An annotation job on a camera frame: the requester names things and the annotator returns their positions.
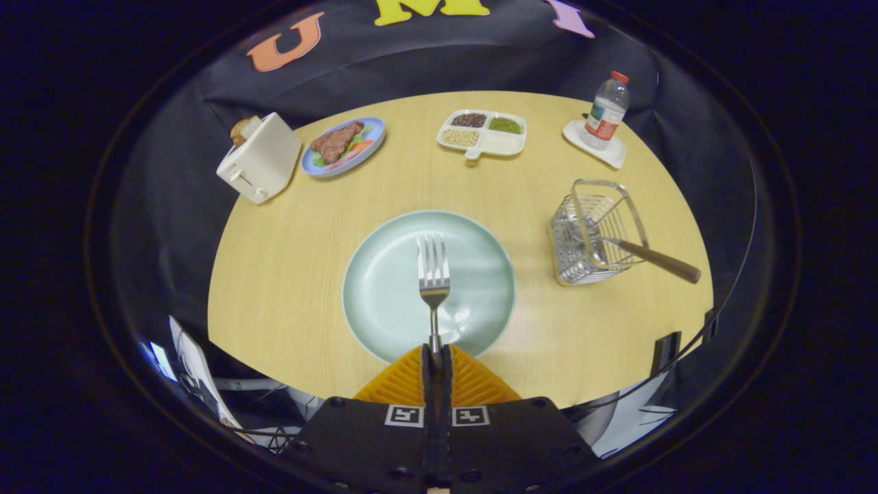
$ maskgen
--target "yellow letter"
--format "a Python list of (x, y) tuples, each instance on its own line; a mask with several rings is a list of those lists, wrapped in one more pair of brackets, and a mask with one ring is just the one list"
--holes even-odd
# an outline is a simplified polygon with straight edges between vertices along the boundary
[[(375, 25), (395, 24), (412, 18), (412, 12), (403, 11), (402, 5), (429, 17), (433, 15), (439, 2), (440, 0), (378, 0), (378, 12), (381, 16), (375, 19)], [(447, 16), (486, 16), (491, 13), (479, 0), (445, 0), (445, 6), (440, 11)]]
[(299, 30), (302, 41), (297, 47), (286, 53), (279, 53), (277, 51), (277, 39), (280, 38), (280, 34), (275, 34), (248, 51), (247, 55), (253, 59), (253, 66), (256, 67), (256, 70), (268, 72), (269, 70), (280, 69), (287, 63), (301, 58), (310, 52), (311, 48), (317, 44), (317, 41), (320, 41), (320, 22), (317, 19), (322, 15), (323, 12), (318, 12), (290, 26), (291, 31)]

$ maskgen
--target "bread slice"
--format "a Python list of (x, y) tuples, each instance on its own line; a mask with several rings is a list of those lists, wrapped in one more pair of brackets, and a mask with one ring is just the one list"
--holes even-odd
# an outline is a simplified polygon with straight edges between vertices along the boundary
[(244, 119), (234, 124), (232, 127), (232, 132), (229, 135), (232, 136), (232, 143), (237, 148), (241, 146), (244, 142), (247, 141), (250, 137), (253, 136), (253, 133), (259, 128), (259, 125), (262, 124), (263, 121), (259, 119), (257, 116), (252, 116), (248, 119)]

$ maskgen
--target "plate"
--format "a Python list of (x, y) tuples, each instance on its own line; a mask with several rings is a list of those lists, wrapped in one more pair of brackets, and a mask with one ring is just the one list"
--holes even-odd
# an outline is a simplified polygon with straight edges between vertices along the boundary
[(430, 310), (418, 292), (418, 235), (442, 234), (451, 292), (439, 306), (439, 334), (478, 357), (500, 336), (515, 305), (515, 272), (485, 227), (447, 211), (403, 214), (360, 244), (342, 282), (342, 307), (354, 337), (390, 363), (427, 343)]
[(622, 168), (622, 163), (625, 161), (625, 155), (628, 153), (628, 149), (625, 148), (625, 143), (618, 137), (613, 136), (610, 138), (606, 149), (595, 149), (582, 140), (583, 134), (586, 132), (588, 132), (586, 130), (586, 121), (574, 120), (564, 127), (562, 134), (564, 134), (565, 139), (572, 145), (582, 149), (589, 155), (598, 158), (617, 170)]
[(379, 146), (381, 146), (381, 142), (384, 141), (385, 123), (381, 119), (375, 117), (365, 117), (362, 119), (348, 120), (342, 124), (330, 128), (329, 130), (321, 134), (321, 136), (329, 134), (330, 132), (334, 132), (335, 130), (338, 130), (340, 128), (344, 128), (353, 121), (362, 122), (363, 125), (367, 127), (369, 125), (372, 126), (369, 132), (363, 134), (363, 140), (372, 140), (373, 143), (368, 148), (360, 151), (360, 153), (356, 156), (343, 156), (342, 159), (338, 160), (335, 163), (328, 164), (327, 166), (317, 166), (314, 164), (313, 161), (314, 152), (311, 150), (311, 143), (308, 142), (305, 147), (305, 152), (302, 153), (301, 161), (302, 170), (304, 170), (305, 173), (314, 177), (333, 177), (358, 166), (360, 163), (369, 159), (369, 156), (372, 156), (372, 153), (374, 153), (375, 150), (378, 149)]
[[(484, 114), (486, 116), (485, 123), (483, 123), (481, 127), (462, 127), (451, 125), (451, 122), (457, 116), (466, 115), (467, 113)], [(491, 130), (488, 127), (491, 125), (491, 120), (494, 120), (496, 118), (506, 118), (513, 120), (515, 123), (522, 127), (522, 133), (512, 134), (509, 132), (501, 132), (499, 130)], [(472, 146), (457, 146), (454, 144), (448, 144), (442, 139), (442, 135), (446, 130), (469, 130), (477, 132), (479, 134), (479, 138)], [(445, 119), (445, 123), (441, 127), (439, 127), (439, 132), (436, 134), (436, 142), (439, 142), (439, 144), (445, 146), (446, 148), (466, 151), (466, 153), (464, 153), (464, 157), (468, 160), (478, 159), (482, 153), (496, 156), (517, 155), (518, 153), (522, 152), (522, 149), (524, 149), (524, 142), (527, 141), (527, 138), (528, 125), (522, 117), (510, 115), (509, 113), (489, 112), (487, 110), (471, 109), (457, 110), (456, 112), (453, 112), (451, 115), (449, 115), (447, 119)]]

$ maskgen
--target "red beans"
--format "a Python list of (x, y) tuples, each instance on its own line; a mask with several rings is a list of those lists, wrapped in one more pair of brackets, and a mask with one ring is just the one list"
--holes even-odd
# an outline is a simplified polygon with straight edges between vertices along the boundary
[(460, 127), (482, 127), (485, 125), (485, 120), (487, 117), (482, 113), (464, 113), (463, 115), (458, 115), (451, 121), (451, 125), (457, 125)]

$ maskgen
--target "wooden knife handle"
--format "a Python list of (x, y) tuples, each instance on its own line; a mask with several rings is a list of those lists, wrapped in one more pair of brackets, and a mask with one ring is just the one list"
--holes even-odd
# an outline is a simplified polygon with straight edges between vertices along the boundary
[(671, 274), (675, 274), (689, 283), (698, 283), (698, 280), (702, 276), (701, 270), (697, 267), (686, 264), (679, 259), (666, 256), (660, 252), (647, 249), (643, 245), (637, 245), (636, 243), (631, 243), (625, 240), (619, 240), (618, 245), (622, 249), (638, 256), (644, 261), (648, 261)]

